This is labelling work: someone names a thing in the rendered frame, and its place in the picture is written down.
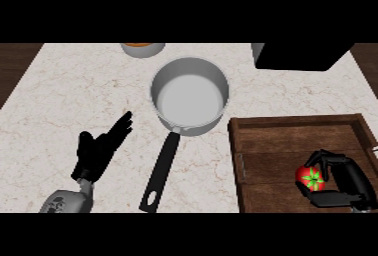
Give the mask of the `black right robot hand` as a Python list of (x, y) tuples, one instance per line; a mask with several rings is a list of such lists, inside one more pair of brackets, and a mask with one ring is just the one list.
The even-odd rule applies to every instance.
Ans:
[(320, 149), (312, 152), (302, 166), (315, 167), (324, 180), (321, 191), (309, 191), (295, 180), (302, 196), (317, 208), (349, 207), (354, 212), (361, 213), (378, 209), (373, 186), (349, 157)]

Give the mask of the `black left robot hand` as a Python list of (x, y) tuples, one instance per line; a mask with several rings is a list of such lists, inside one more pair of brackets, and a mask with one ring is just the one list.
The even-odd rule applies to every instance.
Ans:
[(94, 183), (107, 168), (113, 153), (118, 150), (132, 128), (131, 112), (126, 112), (106, 133), (97, 138), (82, 131), (78, 135), (78, 161), (70, 174), (73, 180), (85, 179)]

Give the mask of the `red tomato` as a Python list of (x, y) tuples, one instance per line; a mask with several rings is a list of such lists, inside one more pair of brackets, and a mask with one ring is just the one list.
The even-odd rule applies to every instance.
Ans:
[(302, 183), (309, 191), (321, 191), (324, 189), (324, 180), (321, 172), (315, 167), (301, 166), (295, 171), (295, 180)]

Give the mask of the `brown wooden tray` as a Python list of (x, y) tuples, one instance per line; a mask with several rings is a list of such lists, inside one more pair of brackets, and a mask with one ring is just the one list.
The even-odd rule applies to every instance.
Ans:
[(357, 162), (378, 191), (378, 140), (361, 115), (233, 118), (227, 130), (240, 212), (351, 211), (312, 206), (295, 186), (296, 168), (318, 149)]

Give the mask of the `grey cup with orange content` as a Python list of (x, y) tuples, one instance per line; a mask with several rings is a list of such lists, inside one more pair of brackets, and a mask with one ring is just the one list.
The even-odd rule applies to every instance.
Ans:
[(140, 43), (140, 44), (120, 44), (122, 50), (132, 58), (149, 58), (154, 56), (163, 49), (163, 43)]

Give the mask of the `black appliance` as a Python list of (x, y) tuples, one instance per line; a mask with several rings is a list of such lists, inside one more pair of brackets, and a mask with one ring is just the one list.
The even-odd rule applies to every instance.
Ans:
[(252, 58), (256, 69), (326, 71), (352, 43), (252, 43)]

